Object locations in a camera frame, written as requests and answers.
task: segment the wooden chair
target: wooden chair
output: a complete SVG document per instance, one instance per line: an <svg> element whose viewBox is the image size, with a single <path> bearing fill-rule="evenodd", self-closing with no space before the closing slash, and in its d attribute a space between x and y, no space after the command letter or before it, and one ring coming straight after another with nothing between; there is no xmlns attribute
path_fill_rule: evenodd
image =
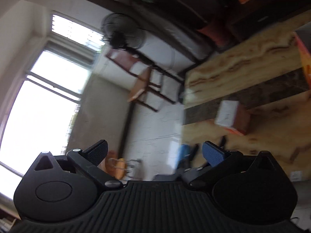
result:
<svg viewBox="0 0 311 233"><path fill-rule="evenodd" d="M160 98L168 101L171 104L175 104L176 102L172 101L171 99L169 99L166 96L164 96L163 94L161 94L161 92L156 91L155 89L153 89L151 87L151 86L155 86L157 88L161 88L161 86L155 85L155 84L150 82L151 72L152 72L152 68L148 67L141 74L138 75L137 80L135 82L135 85L130 92L128 102L136 102L136 103L138 103L138 104L140 104L140 105L142 105L148 109L151 109L154 112L158 112L157 109L155 109L155 108L151 107L150 105L142 102L138 98L140 96L146 94L147 92L151 92L151 93L159 96Z"/></svg>
<svg viewBox="0 0 311 233"><path fill-rule="evenodd" d="M130 70L131 70L131 68L134 66L134 64L136 62L140 61L140 62L150 66L152 69L158 71L162 75L170 77L170 78L176 80L177 82L183 84L182 80L180 80L176 76L170 74L166 70L160 68L152 60L150 60L147 57L141 57L141 58L137 57L136 58L136 57L134 57L133 55L131 55L130 53L128 53L125 50L116 50L116 49L110 49L107 52L106 57L108 59L110 59L111 61L113 61L116 65L121 67L124 71L126 71L127 73L129 73L130 75L132 75L134 77L138 77L138 75L132 73Z"/></svg>

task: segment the wooden table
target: wooden table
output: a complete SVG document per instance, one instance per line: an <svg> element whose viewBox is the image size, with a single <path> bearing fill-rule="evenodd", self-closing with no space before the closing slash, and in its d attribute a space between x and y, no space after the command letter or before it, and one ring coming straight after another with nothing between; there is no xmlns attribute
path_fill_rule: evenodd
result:
<svg viewBox="0 0 311 233"><path fill-rule="evenodd" d="M246 155L268 150L285 172L311 179L311 93L301 69L293 31L311 21L311 10L254 35L189 71L182 142L216 144ZM253 114L246 136L214 124L223 99L239 100ZM196 165L204 162L202 156Z"/></svg>

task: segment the dark wooden furniture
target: dark wooden furniture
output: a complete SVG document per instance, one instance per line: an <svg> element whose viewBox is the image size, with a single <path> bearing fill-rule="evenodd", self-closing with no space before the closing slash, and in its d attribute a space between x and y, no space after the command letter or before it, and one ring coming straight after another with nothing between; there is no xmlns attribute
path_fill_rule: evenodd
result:
<svg viewBox="0 0 311 233"><path fill-rule="evenodd" d="M311 9L311 0L250 0L236 3L228 14L226 27L240 41L290 17Z"/></svg>
<svg viewBox="0 0 311 233"><path fill-rule="evenodd" d="M141 97L142 95L146 94L147 92L151 92L154 95L159 96L160 98L168 101L171 104L175 104L175 102L173 100L167 98L165 95L161 94L161 92L156 91L155 89L153 89L151 87L151 86L155 86L157 88L161 88L161 86L155 85L155 84L150 82L151 72L152 72L152 68L148 67L141 74L138 75L136 83L130 92L128 102L136 102L136 103L138 103L138 104L140 104L140 105L142 105L148 109L151 109L154 112L158 112L157 109L155 109L155 108L151 107L150 105L144 103L143 101L139 100L138 98Z"/></svg>
<svg viewBox="0 0 311 233"><path fill-rule="evenodd" d="M132 73L130 70L136 62L140 61L140 62L150 66L152 69L158 71L159 73L161 73L167 77L170 77L170 78L174 79L175 81L177 81L181 84L183 84L183 82L184 82L181 79L179 79L176 76L169 73L168 71L157 66L152 60L150 60L147 57L135 57L134 55L131 55L130 53L128 53L125 50L116 50L116 49L110 49L107 52L106 57L108 59L110 59L111 61L113 61L116 65L121 67L124 71L126 71L127 73L129 73L130 75L132 75L134 77L138 77L138 75Z"/></svg>

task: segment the ribbed rubber surface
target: ribbed rubber surface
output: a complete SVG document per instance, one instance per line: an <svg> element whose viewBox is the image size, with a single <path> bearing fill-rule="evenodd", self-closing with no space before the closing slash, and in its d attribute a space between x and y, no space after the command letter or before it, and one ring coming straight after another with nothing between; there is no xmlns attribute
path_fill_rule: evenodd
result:
<svg viewBox="0 0 311 233"><path fill-rule="evenodd" d="M284 221L250 226L222 215L209 196L178 182L129 182L120 191L104 193L87 213L58 224L22 221L10 233L294 233Z"/></svg>
<svg viewBox="0 0 311 233"><path fill-rule="evenodd" d="M105 141L104 143L96 146L95 148L92 148L90 151L86 149L85 151L83 151L83 154L85 154L85 158L88 161L93 163L95 166L98 166L107 156L107 152L108 152L108 144Z"/></svg>

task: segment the chair leg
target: chair leg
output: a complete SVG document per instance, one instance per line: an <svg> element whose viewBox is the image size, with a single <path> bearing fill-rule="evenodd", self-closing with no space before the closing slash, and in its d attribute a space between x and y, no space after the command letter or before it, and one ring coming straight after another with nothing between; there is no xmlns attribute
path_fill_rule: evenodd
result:
<svg viewBox="0 0 311 233"><path fill-rule="evenodd" d="M157 84L154 84L154 83L152 83L152 82L150 82L149 85L150 85L150 86L154 86L154 87L156 87L156 88L158 88L158 89L161 88L161 85L157 85Z"/></svg>
<svg viewBox="0 0 311 233"><path fill-rule="evenodd" d="M163 89L163 81L164 81L164 74L161 74L161 80L160 80L160 85L161 85L161 88L160 88L160 93L162 92L162 89Z"/></svg>
<svg viewBox="0 0 311 233"><path fill-rule="evenodd" d="M142 101L140 101L140 100L135 100L135 102L136 102L137 104L140 104L140 105L142 105L142 106L148 108L148 109L151 109L151 110L154 111L154 112L158 112L157 109L151 107L150 105L148 105L148 104L146 104L146 103L144 103L144 102L142 102Z"/></svg>
<svg viewBox="0 0 311 233"><path fill-rule="evenodd" d="M159 93L158 91L154 90L151 87L148 87L147 90L155 95L157 95L158 97L168 101L171 104L175 104L176 102L172 101L170 98L167 98L165 95L162 95L161 93Z"/></svg>
<svg viewBox="0 0 311 233"><path fill-rule="evenodd" d="M167 76L167 77L170 77L170 78L174 79L175 81L179 82L180 84L183 84L183 83L184 83L184 81L178 79L176 76L170 74L168 71L166 71L166 70L160 68L159 66L154 65L154 68L155 68L158 72L164 74L164 75Z"/></svg>

